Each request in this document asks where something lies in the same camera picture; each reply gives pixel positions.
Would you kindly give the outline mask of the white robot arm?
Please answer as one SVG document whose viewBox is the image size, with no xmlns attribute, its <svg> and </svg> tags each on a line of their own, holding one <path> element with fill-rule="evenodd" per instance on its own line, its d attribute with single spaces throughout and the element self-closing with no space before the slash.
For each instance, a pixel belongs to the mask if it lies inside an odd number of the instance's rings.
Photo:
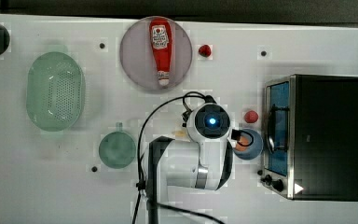
<svg viewBox="0 0 358 224">
<path fill-rule="evenodd" d="M 168 188 L 218 190 L 228 181 L 233 149 L 230 118 L 218 104 L 205 103 L 186 120 L 189 139 L 160 136 L 148 144 L 141 167 L 145 173 L 147 224 L 189 224 L 183 209 L 168 209 Z"/>
</svg>

